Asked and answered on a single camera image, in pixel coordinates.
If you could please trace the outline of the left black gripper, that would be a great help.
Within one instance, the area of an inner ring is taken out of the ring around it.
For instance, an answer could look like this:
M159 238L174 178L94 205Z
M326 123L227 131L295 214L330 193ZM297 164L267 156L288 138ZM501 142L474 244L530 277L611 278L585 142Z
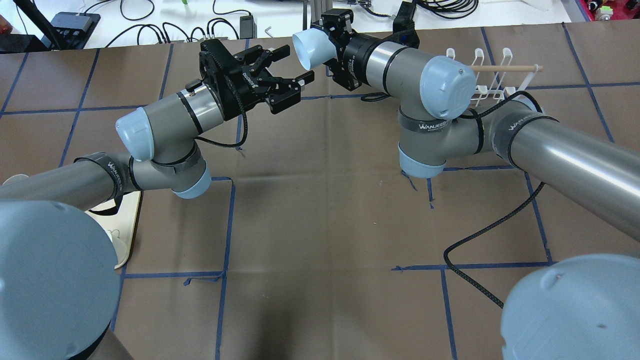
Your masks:
M291 54L289 45L270 50L260 45L231 54L219 39L199 44L199 72L217 100L225 121L265 103L272 114L291 107L291 79L274 76L269 67ZM315 80L313 70L294 78L302 89Z

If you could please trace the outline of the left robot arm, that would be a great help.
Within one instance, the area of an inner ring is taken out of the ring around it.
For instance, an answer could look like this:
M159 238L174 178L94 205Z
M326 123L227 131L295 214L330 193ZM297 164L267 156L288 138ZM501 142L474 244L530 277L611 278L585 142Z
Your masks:
M130 360L111 330L119 305L118 257L88 211L135 191L169 189L182 199L212 182L197 141L260 103L278 114L301 101L310 65L293 79L272 63L290 46L231 54L219 39L200 46L201 77L115 123L125 152L96 152L1 186L1 358Z

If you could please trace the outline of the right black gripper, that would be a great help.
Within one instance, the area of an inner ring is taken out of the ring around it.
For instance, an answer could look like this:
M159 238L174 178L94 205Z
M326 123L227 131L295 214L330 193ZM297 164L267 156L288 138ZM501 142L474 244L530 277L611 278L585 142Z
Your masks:
M350 9L329 9L311 23L312 28L327 35L336 50L335 55L322 63L329 67L334 82L348 91L370 84L367 64L375 47L382 43L380 38L352 29L352 20L354 12Z

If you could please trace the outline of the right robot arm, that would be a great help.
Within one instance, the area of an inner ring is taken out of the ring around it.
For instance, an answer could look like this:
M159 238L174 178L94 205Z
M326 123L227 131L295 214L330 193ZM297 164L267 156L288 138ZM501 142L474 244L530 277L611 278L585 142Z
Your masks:
M519 207L444 250L446 266L502 308L505 360L637 360L639 257L572 257L525 276L500 300L450 260L450 253L505 223L550 186L613 227L639 239L639 155L572 129L519 90L483 111L470 107L477 67L418 49L409 23L386 38L352 28L354 13L330 9L293 35L297 57L324 64L336 84L368 85L400 102L402 170L432 178L450 158L493 151L540 180Z

